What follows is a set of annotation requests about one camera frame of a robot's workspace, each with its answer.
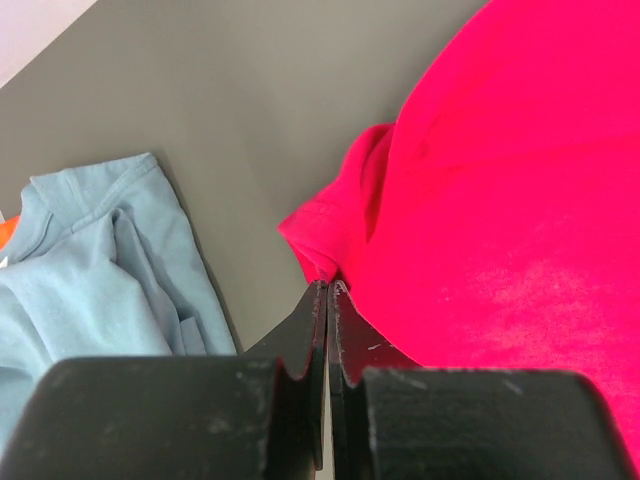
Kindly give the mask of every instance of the light blue shirt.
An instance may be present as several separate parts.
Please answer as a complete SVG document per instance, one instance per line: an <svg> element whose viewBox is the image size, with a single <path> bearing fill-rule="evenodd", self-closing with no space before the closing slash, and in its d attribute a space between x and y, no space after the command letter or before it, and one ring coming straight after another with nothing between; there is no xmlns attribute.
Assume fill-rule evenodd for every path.
<svg viewBox="0 0 640 480"><path fill-rule="evenodd" d="M0 454L59 360L235 353L189 221L151 154L31 178L5 258Z"/></svg>

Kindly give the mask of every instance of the blue cloth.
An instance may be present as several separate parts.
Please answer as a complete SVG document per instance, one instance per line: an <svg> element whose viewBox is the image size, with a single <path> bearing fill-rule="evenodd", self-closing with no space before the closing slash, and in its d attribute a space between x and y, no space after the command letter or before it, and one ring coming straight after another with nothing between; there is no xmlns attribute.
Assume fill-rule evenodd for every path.
<svg viewBox="0 0 640 480"><path fill-rule="evenodd" d="M5 257L0 454L59 360L235 353L189 221L151 154L31 178Z"/></svg>

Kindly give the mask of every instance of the wrinkled fabric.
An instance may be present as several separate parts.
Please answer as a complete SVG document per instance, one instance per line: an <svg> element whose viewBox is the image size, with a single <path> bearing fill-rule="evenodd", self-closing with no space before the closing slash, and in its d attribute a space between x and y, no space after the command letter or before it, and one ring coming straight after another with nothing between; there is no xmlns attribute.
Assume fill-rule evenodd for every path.
<svg viewBox="0 0 640 480"><path fill-rule="evenodd" d="M569 369L640 464L640 2L494 0L281 232L429 367Z"/></svg>
<svg viewBox="0 0 640 480"><path fill-rule="evenodd" d="M0 455L60 360L235 352L151 154L31 178L0 258Z"/></svg>

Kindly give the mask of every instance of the red fabric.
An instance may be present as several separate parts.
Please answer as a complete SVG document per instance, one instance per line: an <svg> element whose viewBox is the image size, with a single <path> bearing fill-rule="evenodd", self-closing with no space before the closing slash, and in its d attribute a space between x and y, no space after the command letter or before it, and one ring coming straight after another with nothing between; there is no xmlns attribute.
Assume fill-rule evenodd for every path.
<svg viewBox="0 0 640 480"><path fill-rule="evenodd" d="M589 376L636 465L638 25L636 0L492 1L280 227L422 365Z"/></svg>

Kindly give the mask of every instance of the blue garment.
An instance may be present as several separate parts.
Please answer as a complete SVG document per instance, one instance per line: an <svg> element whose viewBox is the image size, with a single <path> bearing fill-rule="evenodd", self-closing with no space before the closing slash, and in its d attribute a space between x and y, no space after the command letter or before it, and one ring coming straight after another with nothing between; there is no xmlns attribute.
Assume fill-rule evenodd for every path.
<svg viewBox="0 0 640 480"><path fill-rule="evenodd" d="M31 178L5 257L0 453L59 360L235 353L189 221L151 154Z"/></svg>

